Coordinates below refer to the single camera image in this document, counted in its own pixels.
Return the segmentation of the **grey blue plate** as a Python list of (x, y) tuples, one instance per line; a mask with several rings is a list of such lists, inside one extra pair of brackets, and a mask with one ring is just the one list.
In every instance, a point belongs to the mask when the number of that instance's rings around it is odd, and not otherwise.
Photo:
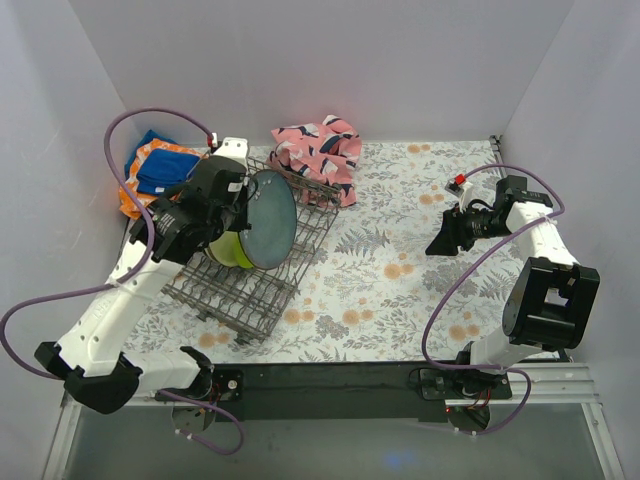
[(253, 267), (272, 270), (288, 257), (297, 232), (297, 205), (286, 178), (261, 170), (250, 184), (246, 213), (250, 228), (239, 234), (240, 245)]

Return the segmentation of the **cream and green plate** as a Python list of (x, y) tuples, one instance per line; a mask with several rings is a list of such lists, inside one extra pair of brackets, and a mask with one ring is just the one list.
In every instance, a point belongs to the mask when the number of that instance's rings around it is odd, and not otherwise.
[(226, 231), (218, 239), (211, 242), (204, 250), (205, 255), (225, 267), (237, 267), (234, 248), (238, 245), (237, 232)]

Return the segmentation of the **lime green plate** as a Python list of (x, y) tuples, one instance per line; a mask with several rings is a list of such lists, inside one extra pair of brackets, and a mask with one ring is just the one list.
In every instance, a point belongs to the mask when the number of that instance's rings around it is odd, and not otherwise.
[(236, 240), (232, 246), (232, 250), (235, 261), (237, 262), (239, 267), (243, 269), (252, 269), (254, 267), (254, 264), (251, 262), (244, 251), (240, 234), (236, 235)]

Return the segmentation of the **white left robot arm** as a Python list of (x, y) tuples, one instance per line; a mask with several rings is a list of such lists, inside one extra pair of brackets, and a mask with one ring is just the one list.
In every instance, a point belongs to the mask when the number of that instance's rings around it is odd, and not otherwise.
[(36, 349), (36, 359), (63, 380), (74, 400), (110, 414), (136, 395), (162, 398), (169, 390), (193, 400), (209, 396), (213, 365), (195, 348), (141, 354), (123, 347), (149, 304), (193, 255), (245, 225), (248, 183), (246, 158), (214, 153), (196, 165), (189, 181), (148, 205), (154, 230), (144, 220), (134, 224), (113, 273), (131, 272), (146, 250), (150, 259), (123, 285), (99, 293), (58, 341)]

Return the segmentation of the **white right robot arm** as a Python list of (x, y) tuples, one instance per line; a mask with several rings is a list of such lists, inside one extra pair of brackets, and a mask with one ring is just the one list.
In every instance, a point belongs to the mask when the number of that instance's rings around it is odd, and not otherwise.
[(452, 364), (454, 389), (471, 398), (531, 355), (578, 346), (600, 276), (565, 246), (554, 221), (562, 211), (560, 201), (531, 190), (526, 178), (508, 175), (499, 180), (491, 204), (473, 197), (472, 184), (463, 175), (450, 180), (446, 189), (458, 201), (444, 211), (426, 255), (453, 257), (479, 240), (496, 238), (501, 244), (515, 241), (523, 256), (500, 327), (469, 343)]

